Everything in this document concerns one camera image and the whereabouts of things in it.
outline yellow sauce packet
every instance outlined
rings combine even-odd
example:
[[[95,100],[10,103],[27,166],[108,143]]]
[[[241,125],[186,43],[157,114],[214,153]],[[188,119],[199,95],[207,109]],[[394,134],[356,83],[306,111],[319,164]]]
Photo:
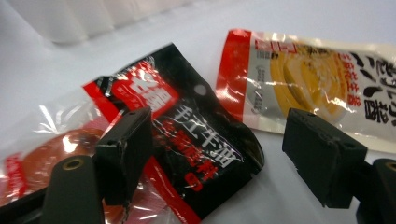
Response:
[[[310,111],[370,149],[396,153],[396,47],[234,29],[216,95],[248,127],[283,133]]]

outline snack package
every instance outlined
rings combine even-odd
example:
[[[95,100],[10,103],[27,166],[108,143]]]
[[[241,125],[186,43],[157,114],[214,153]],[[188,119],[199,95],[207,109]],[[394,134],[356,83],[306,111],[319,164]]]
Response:
[[[154,155],[124,223],[199,223],[263,167],[262,149],[252,131],[227,113],[210,86],[169,45],[41,105],[24,121],[33,131],[0,149],[2,204],[47,186],[50,167],[71,155],[70,148],[92,155],[101,133],[123,113],[147,105],[152,110]],[[35,171],[26,171],[24,160]],[[27,180],[36,175],[30,184]],[[122,222],[120,207],[105,206],[105,214],[106,223]]]
[[[216,95],[248,127],[283,133],[291,107],[396,153],[396,48],[234,29]]]

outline white background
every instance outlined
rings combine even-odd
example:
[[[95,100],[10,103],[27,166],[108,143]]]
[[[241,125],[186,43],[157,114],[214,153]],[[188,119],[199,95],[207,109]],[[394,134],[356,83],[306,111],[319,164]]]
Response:
[[[214,88],[232,28],[396,45],[395,8],[395,0],[203,0],[88,41],[57,45],[1,0],[0,139],[16,137],[7,130],[39,105],[170,42]],[[282,136],[254,133],[264,150],[263,170],[204,223],[356,223],[357,201],[347,210],[322,208],[282,152]],[[367,161],[382,157],[396,159],[370,152]]]

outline plastic packaging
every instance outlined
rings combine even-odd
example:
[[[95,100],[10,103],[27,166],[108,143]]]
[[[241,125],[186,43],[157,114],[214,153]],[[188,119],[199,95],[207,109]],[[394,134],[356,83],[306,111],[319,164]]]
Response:
[[[123,113],[147,105],[155,152],[125,223],[198,223],[263,167],[262,149],[251,130],[220,106],[210,86],[169,45],[41,105],[15,127],[28,131],[0,149],[2,204],[45,187],[49,168],[72,155],[67,151],[91,155],[100,133]],[[52,154],[38,155],[41,150]],[[35,155],[39,176],[33,185],[22,166],[30,155]],[[107,223],[119,223],[123,210],[105,206],[105,213]]]
[[[250,128],[283,133],[289,108],[315,113],[370,149],[393,152],[396,48],[234,29],[216,95]]]
[[[8,0],[43,37],[76,42],[192,0]]]

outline white surface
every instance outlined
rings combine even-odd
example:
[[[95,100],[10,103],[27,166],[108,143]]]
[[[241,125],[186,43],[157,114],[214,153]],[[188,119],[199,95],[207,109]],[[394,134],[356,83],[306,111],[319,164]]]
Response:
[[[55,45],[0,1],[0,141],[15,138],[7,130],[38,105],[167,43],[174,42],[214,88],[231,28],[396,45],[394,8],[394,0],[203,0],[89,41]],[[322,208],[281,151],[282,136],[255,134],[264,150],[263,170],[204,223],[356,223],[357,201],[348,210]],[[396,159],[370,152],[367,161],[381,157]]]

